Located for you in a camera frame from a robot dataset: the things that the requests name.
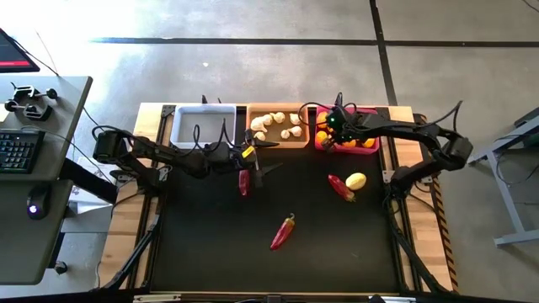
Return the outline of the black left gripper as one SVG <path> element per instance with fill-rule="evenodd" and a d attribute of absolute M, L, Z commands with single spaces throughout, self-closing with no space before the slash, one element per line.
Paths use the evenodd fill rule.
<path fill-rule="evenodd" d="M 245 130 L 245 143 L 230 149 L 231 159 L 236 168 L 254 168 L 254 185 L 256 188 L 263 187 L 263 177 L 283 165 L 282 162 L 269 166 L 261 166 L 257 162 L 255 148 L 270 148 L 278 146 L 278 142 L 262 141 L 250 130 Z"/>

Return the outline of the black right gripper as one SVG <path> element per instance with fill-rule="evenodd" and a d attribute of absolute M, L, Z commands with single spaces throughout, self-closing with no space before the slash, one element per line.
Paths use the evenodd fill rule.
<path fill-rule="evenodd" d="M 326 118 L 327 126 L 331 130 L 332 139 L 323 140 L 323 149 L 332 151 L 335 143 L 345 143 L 352 140 L 364 142 L 366 135 L 360 133 L 358 126 L 355 126 L 355 117 L 344 107 L 332 107 Z"/>

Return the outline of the translucent orange plastic bin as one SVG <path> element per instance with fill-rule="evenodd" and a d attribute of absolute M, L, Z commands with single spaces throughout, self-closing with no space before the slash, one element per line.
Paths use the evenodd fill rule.
<path fill-rule="evenodd" d="M 262 117 L 266 114 L 277 114 L 282 112 L 285 115 L 284 121 L 277 123 L 273 120 L 271 125 L 266 125 L 265 139 L 267 141 L 277 142 L 277 148 L 303 148 L 310 141 L 310 132 L 308 118 L 308 107 L 302 107 L 302 104 L 294 103 L 261 103 L 261 104 L 247 104 L 246 109 L 246 127 L 250 127 L 252 120 L 258 117 Z M 291 120 L 290 115 L 297 114 L 301 119 L 298 126 L 302 129 L 302 133 L 299 136 L 290 134 L 287 139 L 281 136 L 283 130 L 289 130 L 296 127 Z"/>

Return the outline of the translucent pink plastic bin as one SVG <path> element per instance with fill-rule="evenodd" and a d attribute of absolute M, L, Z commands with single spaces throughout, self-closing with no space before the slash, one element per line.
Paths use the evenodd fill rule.
<path fill-rule="evenodd" d="M 328 110 L 322 106 L 317 106 L 316 118 L 317 118 L 318 113 L 320 112 L 328 112 Z M 331 130 L 328 127 L 321 129 L 316 126 L 316 122 L 315 122 L 315 137 L 316 137 L 317 132 L 320 130 L 326 131 L 330 135 Z M 380 147 L 380 139 L 379 138 L 375 138 L 375 139 L 376 139 L 376 144 L 372 148 L 364 148 L 361 145 L 362 142 L 356 140 L 355 148 L 345 148 L 345 147 L 342 147 L 340 144 L 335 144 L 335 148 L 333 149 L 333 152 L 344 152 L 344 153 L 351 153 L 351 154 L 358 154 L 358 155 L 370 155 L 374 152 L 377 152 Z M 323 150 L 323 146 L 318 145 L 315 141 L 314 141 L 314 146 L 318 150 L 321 150 L 321 151 Z"/>

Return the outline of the translucent white plastic bin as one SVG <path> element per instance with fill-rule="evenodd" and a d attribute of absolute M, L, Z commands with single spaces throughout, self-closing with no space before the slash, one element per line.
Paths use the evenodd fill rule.
<path fill-rule="evenodd" d="M 231 145 L 235 142 L 237 122 L 235 104 L 183 104 L 177 105 L 170 135 L 170 143 L 180 149 L 191 149 L 195 146 L 193 130 L 200 127 L 200 146 L 219 140 L 222 122 L 225 122 L 228 139 L 222 141 Z"/>

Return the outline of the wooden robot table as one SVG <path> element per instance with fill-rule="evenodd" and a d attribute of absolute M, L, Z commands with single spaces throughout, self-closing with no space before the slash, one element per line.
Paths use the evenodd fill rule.
<path fill-rule="evenodd" d="M 134 133 L 166 141 L 170 137 L 173 112 L 177 105 L 187 103 L 143 103 L 136 117 Z M 412 165 L 421 158 L 419 144 L 404 139 L 382 139 L 382 163 L 387 167 L 396 164 Z M 408 235 L 415 252 L 437 281 L 452 290 L 446 256 L 440 237 L 440 229 L 432 201 L 431 185 L 412 189 L 412 196 L 406 199 L 406 212 L 411 231 Z M 128 183 L 120 189 L 118 199 L 122 203 L 112 212 L 109 233 L 105 241 L 103 256 L 97 267 L 99 285 L 103 286 L 129 257 L 143 233 L 157 215 L 158 199 L 147 199 L 137 193 L 135 184 Z"/>

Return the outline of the yellow black hazard tape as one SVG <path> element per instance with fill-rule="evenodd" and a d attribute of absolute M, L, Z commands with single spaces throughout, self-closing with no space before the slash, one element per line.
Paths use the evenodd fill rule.
<path fill-rule="evenodd" d="M 457 276 L 456 276 L 456 265 L 455 265 L 454 257 L 452 254 L 451 239 L 450 239 L 446 214 L 444 210 L 444 202 L 443 202 L 443 197 L 441 193 L 440 182 L 438 178 L 432 179 L 431 189 L 432 189 L 432 201 L 435 207 L 435 212 L 436 212 L 436 216 L 438 220 L 438 225 L 440 229 L 440 237 L 441 237 L 444 253 L 446 256 L 446 263 L 447 263 L 447 268 L 448 268 L 448 272 L 450 276 L 452 291 L 458 293 L 459 285 L 458 285 Z"/>

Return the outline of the white paper sheet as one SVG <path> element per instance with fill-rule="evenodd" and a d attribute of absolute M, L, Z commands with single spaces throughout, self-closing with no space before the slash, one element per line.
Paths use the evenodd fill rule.
<path fill-rule="evenodd" d="M 109 180 L 113 185 L 116 185 L 116 181 L 110 176 L 116 166 L 101 164 L 94 160 L 88 160 L 86 157 L 79 157 L 77 164 L 104 181 Z M 65 233 L 107 233 L 111 210 L 112 204 L 78 186 L 73 186 L 69 197 L 67 216 L 62 223 L 61 231 Z"/>

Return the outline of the grey metal stand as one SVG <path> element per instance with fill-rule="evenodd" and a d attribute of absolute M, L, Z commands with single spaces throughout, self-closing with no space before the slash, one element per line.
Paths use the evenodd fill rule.
<path fill-rule="evenodd" d="M 512 185 L 524 183 L 529 180 L 535 172 L 539 171 L 539 166 L 536 166 L 520 181 L 506 180 L 500 169 L 502 156 L 504 154 L 508 151 L 516 151 L 516 147 L 525 149 L 525 140 L 532 138 L 539 139 L 539 107 L 516 120 L 514 127 L 515 128 L 510 133 L 497 138 L 490 146 L 475 152 L 467 160 L 469 166 L 473 166 L 483 160 L 488 162 L 504 201 L 505 208 L 509 213 L 511 223 L 515 229 L 514 233 L 494 238 L 494 245 L 496 247 L 539 240 L 539 229 L 529 231 L 525 229 L 510 192 L 510 187 Z"/>

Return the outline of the grey office desk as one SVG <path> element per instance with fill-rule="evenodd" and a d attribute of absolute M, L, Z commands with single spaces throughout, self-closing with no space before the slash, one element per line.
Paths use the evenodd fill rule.
<path fill-rule="evenodd" d="M 53 111 L 48 120 L 33 122 L 11 113 L 0 123 L 0 129 L 28 125 L 47 131 L 32 173 L 0 174 L 0 285 L 38 284 L 51 266 L 73 186 L 71 180 L 58 177 L 92 81 L 88 76 L 0 75 L 0 102 L 13 95 L 14 84 L 58 93 L 58 100 L 50 101 Z M 45 181 L 51 185 L 50 210 L 45 218 L 32 220 L 26 210 L 28 194 Z"/>

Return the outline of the black computer mouse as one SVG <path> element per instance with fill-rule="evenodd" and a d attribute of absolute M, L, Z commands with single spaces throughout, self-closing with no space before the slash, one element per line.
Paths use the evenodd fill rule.
<path fill-rule="evenodd" d="M 26 210 L 31 220 L 41 220 L 48 215 L 50 197 L 51 185 L 49 183 L 37 184 L 29 191 Z"/>

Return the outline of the black table clamp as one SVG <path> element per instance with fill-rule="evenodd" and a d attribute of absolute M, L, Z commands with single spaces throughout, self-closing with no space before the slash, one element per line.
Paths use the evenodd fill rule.
<path fill-rule="evenodd" d="M 41 108 L 38 105 L 26 104 L 20 105 L 14 100 L 9 100 L 4 104 L 4 108 L 8 112 L 16 112 L 21 110 L 23 116 L 29 120 L 33 121 L 46 121 L 51 116 L 53 108 L 50 105 L 46 105 L 44 108 Z"/>
<path fill-rule="evenodd" d="M 22 102 L 25 99 L 37 100 L 43 97 L 58 99 L 58 93 L 54 88 L 47 88 L 41 93 L 36 87 L 31 85 L 19 86 L 14 88 L 12 100 L 15 102 Z"/>

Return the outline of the black keyboard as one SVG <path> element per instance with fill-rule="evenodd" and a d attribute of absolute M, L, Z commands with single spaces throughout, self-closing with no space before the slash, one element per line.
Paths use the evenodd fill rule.
<path fill-rule="evenodd" d="M 40 154 L 42 130 L 0 130 L 0 174 L 30 174 Z"/>

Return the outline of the black desk monitor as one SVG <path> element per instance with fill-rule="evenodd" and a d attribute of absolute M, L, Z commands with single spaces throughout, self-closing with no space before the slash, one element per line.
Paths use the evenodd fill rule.
<path fill-rule="evenodd" d="M 16 44 L 13 38 L 0 28 L 0 73 L 39 71 L 40 68 Z"/>

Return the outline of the black frame strut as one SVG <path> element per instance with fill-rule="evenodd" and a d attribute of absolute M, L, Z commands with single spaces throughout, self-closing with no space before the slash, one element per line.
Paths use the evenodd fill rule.
<path fill-rule="evenodd" d="M 138 269 L 142 254 L 155 242 L 160 225 L 161 216 L 156 215 L 152 224 L 147 228 L 145 234 L 135 245 L 129 257 L 114 274 L 111 280 L 99 287 L 100 290 L 120 290 L 120 287 L 134 274 L 134 271 Z"/>
<path fill-rule="evenodd" d="M 389 219 L 391 225 L 391 231 L 396 239 L 397 243 L 402 247 L 408 256 L 408 260 L 413 268 L 416 269 L 418 276 L 426 283 L 427 287 L 432 293 L 445 293 L 448 291 L 443 287 L 435 278 L 435 276 L 427 269 L 423 261 L 420 259 L 419 255 L 412 248 L 411 244 L 407 241 L 402 230 L 398 227 L 398 222 L 395 219 L 395 215 L 400 211 L 400 206 L 397 204 L 396 207 L 393 207 L 392 199 L 389 199 L 387 202 L 387 208 L 390 212 Z"/>

